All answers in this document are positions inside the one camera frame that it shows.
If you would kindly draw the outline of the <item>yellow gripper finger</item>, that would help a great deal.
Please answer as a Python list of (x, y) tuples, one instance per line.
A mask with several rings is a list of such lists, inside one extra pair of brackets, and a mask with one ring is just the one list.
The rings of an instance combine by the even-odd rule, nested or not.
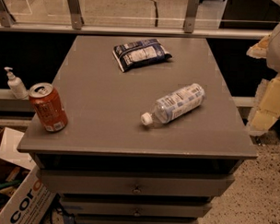
[(248, 116), (246, 130), (250, 136), (261, 136), (280, 118), (280, 74), (272, 80), (262, 79)]
[(266, 57), (267, 49), (269, 46), (269, 40), (271, 35), (264, 36), (258, 43), (252, 45), (246, 54), (254, 59), (261, 59)]

